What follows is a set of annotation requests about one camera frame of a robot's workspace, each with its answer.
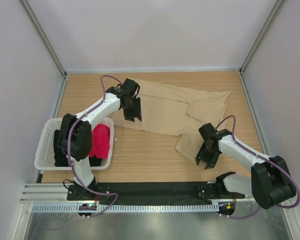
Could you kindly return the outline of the beige t shirt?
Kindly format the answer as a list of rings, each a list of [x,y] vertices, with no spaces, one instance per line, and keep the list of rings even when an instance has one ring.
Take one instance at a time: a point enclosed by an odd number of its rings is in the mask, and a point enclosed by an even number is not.
[[[203,144],[199,128],[207,123],[216,126],[223,119],[231,92],[196,90],[140,79],[136,82],[140,86],[142,120],[125,120],[123,113],[117,110],[111,116],[114,124],[178,136],[175,150],[195,164]]]

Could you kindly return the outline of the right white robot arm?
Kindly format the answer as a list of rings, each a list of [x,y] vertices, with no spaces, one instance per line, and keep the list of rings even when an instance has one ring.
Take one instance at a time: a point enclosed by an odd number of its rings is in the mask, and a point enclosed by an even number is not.
[[[227,198],[233,192],[252,196],[263,209],[281,207],[283,202],[292,198],[296,198],[292,208],[300,203],[300,189],[282,157],[256,152],[229,130],[218,131],[211,124],[203,125],[198,131],[203,144],[195,158],[197,164],[205,163],[206,169],[214,168],[219,156],[226,154],[250,172],[250,177],[235,172],[219,176],[219,183],[215,185],[219,197]]]

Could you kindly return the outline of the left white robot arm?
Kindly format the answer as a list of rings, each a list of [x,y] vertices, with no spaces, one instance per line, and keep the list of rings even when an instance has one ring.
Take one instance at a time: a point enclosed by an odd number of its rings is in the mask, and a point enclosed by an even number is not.
[[[76,115],[68,113],[62,118],[57,147],[67,157],[74,175],[73,185],[79,188],[78,194],[83,199],[91,200],[95,195],[118,196],[116,193],[96,191],[96,179],[89,162],[93,146],[92,131],[105,117],[120,109],[123,110],[126,121],[142,121],[139,91],[140,86],[137,83],[112,86],[86,110]]]

